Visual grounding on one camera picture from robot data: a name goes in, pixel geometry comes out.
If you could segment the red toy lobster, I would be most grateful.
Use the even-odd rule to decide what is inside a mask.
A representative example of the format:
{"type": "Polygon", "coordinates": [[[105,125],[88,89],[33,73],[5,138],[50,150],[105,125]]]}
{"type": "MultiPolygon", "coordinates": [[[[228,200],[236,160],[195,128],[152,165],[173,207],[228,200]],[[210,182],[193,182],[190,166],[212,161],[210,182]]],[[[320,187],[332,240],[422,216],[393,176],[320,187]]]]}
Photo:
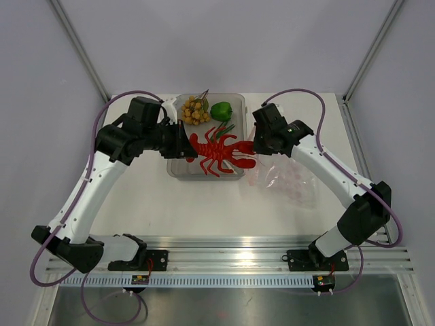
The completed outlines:
{"type": "Polygon", "coordinates": [[[252,169],[256,166],[256,160],[253,156],[254,142],[253,141],[237,141],[230,145],[226,145],[227,139],[236,139],[233,134],[224,134],[219,139],[215,138],[216,128],[210,128],[204,135],[205,142],[200,143],[198,135],[192,133],[189,140],[195,148],[198,156],[203,157],[199,162],[200,168],[205,175],[214,175],[220,177],[220,174],[215,172],[213,165],[217,164],[219,172],[224,174],[232,174],[234,171],[231,168],[224,168],[224,161],[228,161],[232,166],[241,169],[252,169]]]}

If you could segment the yellow toy grape bunch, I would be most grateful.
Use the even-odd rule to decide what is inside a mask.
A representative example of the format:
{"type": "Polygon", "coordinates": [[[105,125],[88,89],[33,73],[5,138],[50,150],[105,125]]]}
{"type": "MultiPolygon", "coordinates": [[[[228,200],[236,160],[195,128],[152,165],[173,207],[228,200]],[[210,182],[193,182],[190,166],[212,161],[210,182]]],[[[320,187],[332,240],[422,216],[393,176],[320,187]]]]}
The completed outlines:
{"type": "Polygon", "coordinates": [[[184,123],[198,126],[211,121],[208,94],[209,91],[205,90],[200,94],[189,95],[182,103],[179,112],[184,123]]]}

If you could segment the green toy scallion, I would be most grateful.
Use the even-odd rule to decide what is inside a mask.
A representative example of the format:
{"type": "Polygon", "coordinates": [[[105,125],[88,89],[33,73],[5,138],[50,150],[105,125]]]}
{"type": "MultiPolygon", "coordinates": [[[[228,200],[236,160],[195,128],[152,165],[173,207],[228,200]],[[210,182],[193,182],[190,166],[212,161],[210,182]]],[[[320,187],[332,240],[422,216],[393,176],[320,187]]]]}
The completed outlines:
{"type": "Polygon", "coordinates": [[[219,139],[221,136],[229,133],[234,128],[235,128],[235,125],[232,124],[229,120],[222,122],[216,130],[215,138],[219,139]]]}

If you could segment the clear zip top bag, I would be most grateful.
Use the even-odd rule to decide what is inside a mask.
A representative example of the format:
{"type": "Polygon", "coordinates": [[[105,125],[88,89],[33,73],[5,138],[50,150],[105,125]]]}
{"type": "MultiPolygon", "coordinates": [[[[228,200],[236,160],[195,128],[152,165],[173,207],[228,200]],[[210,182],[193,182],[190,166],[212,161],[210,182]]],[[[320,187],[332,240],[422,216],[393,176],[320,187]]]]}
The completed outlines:
{"type": "Polygon", "coordinates": [[[256,166],[246,171],[250,186],[281,196],[300,208],[314,209],[317,206],[317,177],[302,164],[281,154],[256,154],[254,160],[256,166]]]}

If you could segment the green toy bell pepper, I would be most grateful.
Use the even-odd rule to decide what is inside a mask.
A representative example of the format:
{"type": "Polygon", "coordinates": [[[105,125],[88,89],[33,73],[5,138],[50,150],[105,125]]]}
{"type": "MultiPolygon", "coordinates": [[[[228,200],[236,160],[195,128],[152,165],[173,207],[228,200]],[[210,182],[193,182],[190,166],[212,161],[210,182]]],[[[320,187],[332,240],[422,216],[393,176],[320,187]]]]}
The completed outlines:
{"type": "Polygon", "coordinates": [[[219,102],[210,108],[211,118],[220,122],[225,122],[232,117],[232,107],[229,102],[219,102]]]}

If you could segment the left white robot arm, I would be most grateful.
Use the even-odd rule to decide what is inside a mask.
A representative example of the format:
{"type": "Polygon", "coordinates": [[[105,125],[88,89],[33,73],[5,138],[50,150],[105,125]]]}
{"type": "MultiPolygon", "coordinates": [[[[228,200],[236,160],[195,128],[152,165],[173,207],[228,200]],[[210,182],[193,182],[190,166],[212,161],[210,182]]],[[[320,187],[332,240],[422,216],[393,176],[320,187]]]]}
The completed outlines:
{"type": "Polygon", "coordinates": [[[136,96],[126,113],[92,131],[88,165],[73,192],[48,225],[31,233],[42,249],[82,273],[103,262],[114,271],[147,270],[150,254],[143,240],[130,234],[97,238],[90,229],[116,181],[143,152],[157,151],[165,159],[197,157],[175,102],[136,96]]]}

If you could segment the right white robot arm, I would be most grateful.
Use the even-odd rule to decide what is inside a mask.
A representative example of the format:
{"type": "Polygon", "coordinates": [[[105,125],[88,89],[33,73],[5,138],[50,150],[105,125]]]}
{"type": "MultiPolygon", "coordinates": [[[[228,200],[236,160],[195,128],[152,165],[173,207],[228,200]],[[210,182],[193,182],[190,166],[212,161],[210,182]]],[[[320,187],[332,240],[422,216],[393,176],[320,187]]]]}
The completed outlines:
{"type": "Polygon", "coordinates": [[[285,155],[310,170],[339,199],[345,212],[336,225],[315,239],[307,250],[309,263],[324,269],[333,256],[368,240],[390,220],[392,191],[385,182],[374,184],[341,164],[317,140],[304,122],[291,123],[269,103],[253,112],[254,151],[285,155]]]}

